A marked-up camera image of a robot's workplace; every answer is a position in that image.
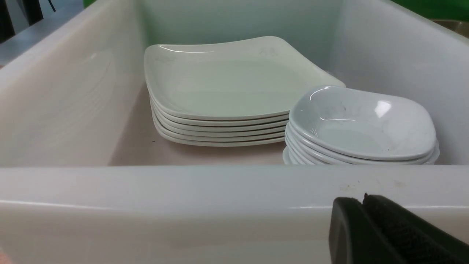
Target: white bowl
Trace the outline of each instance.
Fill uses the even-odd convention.
[[[288,148],[288,156],[290,157],[290,161],[292,164],[295,165],[307,165],[306,162],[304,162],[298,155],[293,152],[290,148]]]
[[[430,115],[418,103],[337,86],[305,94],[290,111],[290,124],[320,146],[370,160],[420,158],[436,141]]]
[[[433,165],[438,160],[438,157],[439,157],[439,143],[438,143],[438,140],[437,140],[437,143],[435,144],[435,150],[433,151],[433,153],[432,153],[431,157],[428,159],[428,161],[425,162],[424,164]]]
[[[305,162],[306,164],[328,164],[308,155],[304,150],[302,150],[298,146],[298,144],[294,140],[291,140],[287,136],[286,133],[285,133],[285,143],[287,144],[290,151],[293,151],[298,156],[298,158],[302,160],[303,162]]]
[[[340,161],[338,159],[334,159],[327,155],[324,155],[302,144],[300,140],[296,138],[293,132],[289,130],[289,127],[285,128],[285,141],[287,140],[291,141],[294,147],[297,149],[300,149],[302,151],[303,156],[305,156],[307,159],[311,160],[312,162],[319,160],[327,164],[343,164],[343,165],[350,164],[347,162]]]
[[[327,162],[329,164],[356,164],[356,165],[417,165],[423,164],[431,159],[433,152],[430,152],[424,157],[418,159],[406,160],[406,161],[378,161],[378,160],[367,160],[355,158],[347,155],[343,155],[337,152],[333,152],[327,148],[321,147],[305,138],[303,138],[295,129],[292,128],[290,124],[287,124],[285,128],[285,135],[294,139],[300,147],[305,150],[308,154],[314,156],[315,158]]]
[[[288,147],[285,147],[283,149],[282,159],[283,159],[283,163],[285,163],[285,165],[291,165],[292,164],[292,162],[290,161],[290,157],[288,155]]]

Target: square bowl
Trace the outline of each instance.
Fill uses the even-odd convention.
[[[292,108],[290,123],[308,140],[362,159],[416,159],[436,142],[431,117],[420,104],[337,86],[306,93]]]

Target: stack of plates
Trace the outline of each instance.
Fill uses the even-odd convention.
[[[144,68],[158,133],[197,146],[283,141],[289,111],[308,87],[345,87],[276,37],[154,45]]]

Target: bin floor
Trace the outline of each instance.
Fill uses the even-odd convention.
[[[167,141],[153,124],[149,94],[144,85],[109,165],[283,164],[284,147],[284,142],[216,148]]]

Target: stain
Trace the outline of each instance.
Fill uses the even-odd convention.
[[[355,185],[350,185],[350,184],[341,184],[341,185],[339,185],[339,189],[342,192],[354,192],[354,191],[356,191],[356,186]]]
[[[160,55],[155,58],[155,61],[163,63],[165,65],[170,65],[174,62],[174,58],[167,55]]]
[[[267,57],[277,57],[279,54],[277,53],[277,51],[273,47],[271,47],[269,49],[267,49],[266,47],[263,47],[259,51],[259,55],[263,55],[263,56],[267,56]]]
[[[394,180],[394,186],[396,186],[397,188],[404,188],[406,184],[401,181]]]

